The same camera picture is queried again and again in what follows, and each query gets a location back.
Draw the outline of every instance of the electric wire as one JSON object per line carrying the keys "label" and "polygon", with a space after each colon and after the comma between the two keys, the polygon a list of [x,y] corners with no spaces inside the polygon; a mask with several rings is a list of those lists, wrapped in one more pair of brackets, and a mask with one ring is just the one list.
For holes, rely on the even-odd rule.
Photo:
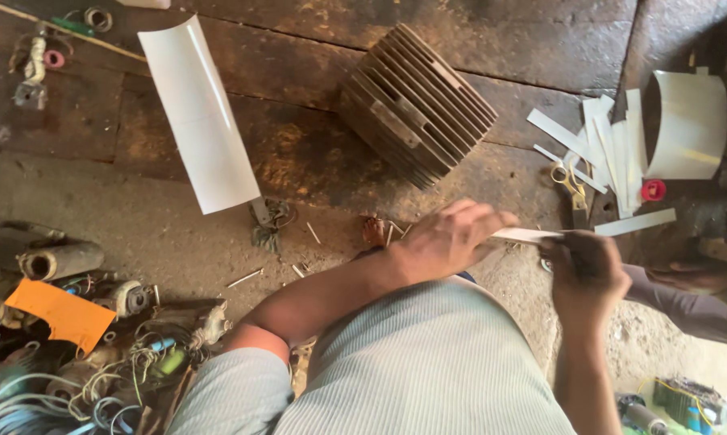
{"label": "electric wire", "polygon": [[707,416],[705,415],[705,412],[702,410],[702,404],[699,402],[699,398],[689,391],[671,387],[667,384],[667,382],[662,381],[660,379],[649,378],[640,383],[640,386],[638,387],[638,394],[640,394],[640,391],[643,390],[643,386],[648,384],[651,381],[659,382],[660,384],[664,385],[665,387],[667,387],[668,389],[671,389],[674,392],[680,392],[681,394],[685,394],[688,397],[691,397],[692,399],[694,399],[694,401],[697,403],[697,410],[699,410],[699,415],[702,416],[702,419],[705,420],[705,422],[707,423],[708,426],[712,427],[712,423],[711,423],[710,419],[707,418]]}

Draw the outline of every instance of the white insulation paper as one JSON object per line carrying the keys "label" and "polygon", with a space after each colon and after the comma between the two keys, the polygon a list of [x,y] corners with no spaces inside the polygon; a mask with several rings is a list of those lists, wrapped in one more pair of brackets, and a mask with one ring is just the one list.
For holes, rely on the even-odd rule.
{"label": "white insulation paper", "polygon": [[710,180],[727,135],[726,87],[720,77],[654,71],[661,125],[646,178]]}
{"label": "white insulation paper", "polygon": [[260,197],[197,16],[137,36],[203,214]]}

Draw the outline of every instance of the striped shirt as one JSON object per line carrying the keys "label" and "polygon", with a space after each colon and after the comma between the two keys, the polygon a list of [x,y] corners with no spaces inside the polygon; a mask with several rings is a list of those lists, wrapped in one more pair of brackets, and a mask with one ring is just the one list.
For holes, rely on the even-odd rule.
{"label": "striped shirt", "polygon": [[451,277],[394,292],[326,331],[297,400],[268,351],[206,362],[168,434],[234,433],[575,432],[511,316]]}

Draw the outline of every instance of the dirt floor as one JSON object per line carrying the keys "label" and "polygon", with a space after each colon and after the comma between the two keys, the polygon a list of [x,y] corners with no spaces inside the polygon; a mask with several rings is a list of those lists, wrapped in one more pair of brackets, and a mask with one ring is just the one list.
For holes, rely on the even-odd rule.
{"label": "dirt floor", "polygon": [[[186,184],[126,176],[107,164],[12,153],[0,153],[0,218],[37,222],[98,242],[107,269],[159,285],[165,299],[225,297],[233,320],[284,282],[298,279],[291,264],[305,262],[320,271],[367,248],[361,217],[300,207],[298,221],[283,230],[279,258],[251,246],[245,207],[203,216]],[[261,267],[263,275],[226,288]],[[502,259],[482,262],[470,272],[519,322],[551,379],[559,326],[549,295],[550,275],[540,266],[538,253],[509,248]],[[646,307],[623,303],[607,342],[617,391],[636,390],[654,375],[680,374],[727,395],[727,345],[686,336]]]}

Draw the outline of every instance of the metal pipe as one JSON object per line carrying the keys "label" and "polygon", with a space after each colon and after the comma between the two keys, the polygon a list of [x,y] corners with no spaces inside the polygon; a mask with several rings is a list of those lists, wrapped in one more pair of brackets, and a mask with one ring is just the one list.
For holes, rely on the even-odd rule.
{"label": "metal pipe", "polygon": [[92,242],[34,249],[19,257],[20,271],[31,280],[51,281],[95,270],[103,264],[103,249]]}

